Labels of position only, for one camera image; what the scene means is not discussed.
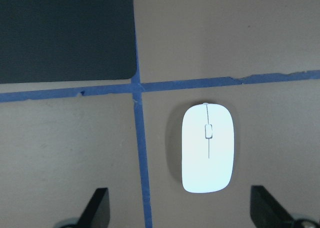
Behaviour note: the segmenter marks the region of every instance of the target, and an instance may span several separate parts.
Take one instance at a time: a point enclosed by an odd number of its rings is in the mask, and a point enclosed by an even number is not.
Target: mouse pad
[[[133,0],[0,0],[0,83],[129,79],[136,59]]]

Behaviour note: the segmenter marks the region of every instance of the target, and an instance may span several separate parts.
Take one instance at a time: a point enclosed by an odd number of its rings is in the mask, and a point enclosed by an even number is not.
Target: white wireless mouse
[[[234,125],[222,105],[203,103],[189,108],[182,122],[182,184],[191,193],[216,192],[231,179]]]

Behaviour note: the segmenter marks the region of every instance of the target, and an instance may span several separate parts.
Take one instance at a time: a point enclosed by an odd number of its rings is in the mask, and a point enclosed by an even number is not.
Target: mouse palm rest
[[[203,103],[186,111],[181,163],[182,185],[188,192],[216,192],[229,184],[234,163],[234,125],[227,108]]]

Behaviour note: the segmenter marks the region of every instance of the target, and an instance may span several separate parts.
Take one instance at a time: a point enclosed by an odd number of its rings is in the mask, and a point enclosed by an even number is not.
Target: mouse button
[[[213,136],[212,125],[211,124],[205,124],[204,125],[204,130],[205,130],[205,138],[206,139],[211,139],[212,136]]]

